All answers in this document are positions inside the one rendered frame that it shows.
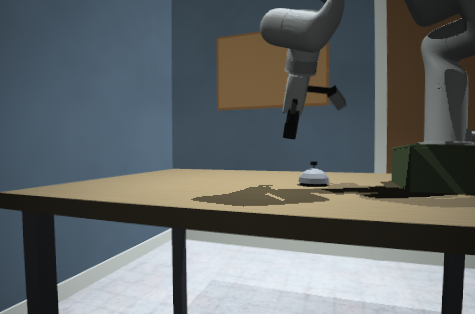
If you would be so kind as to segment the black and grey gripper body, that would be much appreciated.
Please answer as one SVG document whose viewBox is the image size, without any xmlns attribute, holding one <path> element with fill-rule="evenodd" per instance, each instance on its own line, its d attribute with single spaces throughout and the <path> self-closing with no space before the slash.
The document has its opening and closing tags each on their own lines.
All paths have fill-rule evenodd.
<svg viewBox="0 0 475 314">
<path fill-rule="evenodd" d="M 287 113 L 289 109 L 291 111 L 291 106 L 292 106 L 291 100 L 297 99 L 298 103 L 297 103 L 296 111 L 299 111 L 299 116 L 300 116 L 302 114 L 302 110 L 304 107 L 310 76 L 314 76 L 316 75 L 316 73 L 298 74 L 298 73 L 289 72 L 286 69 L 285 69 L 285 72 L 288 73 L 288 79 L 287 79 L 287 84 L 286 84 L 282 112 Z"/>
</svg>

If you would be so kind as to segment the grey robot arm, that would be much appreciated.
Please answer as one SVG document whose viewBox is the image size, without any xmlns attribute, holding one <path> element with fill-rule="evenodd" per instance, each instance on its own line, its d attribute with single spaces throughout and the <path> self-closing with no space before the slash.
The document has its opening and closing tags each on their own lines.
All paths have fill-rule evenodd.
<svg viewBox="0 0 475 314">
<path fill-rule="evenodd" d="M 344 0 L 320 1 L 324 3 L 320 11 L 277 8 L 261 21 L 263 39 L 288 48 L 285 69 L 289 72 L 316 73 L 320 50 L 341 22 Z M 475 131 L 468 129 L 468 75 L 459 64 L 475 55 L 475 0 L 404 1 L 421 27 L 461 16 L 430 32 L 421 44 L 425 113 L 424 142 L 419 143 L 475 145 Z M 309 86 L 307 92 L 327 94 L 338 111 L 346 106 L 336 86 Z"/>
</svg>

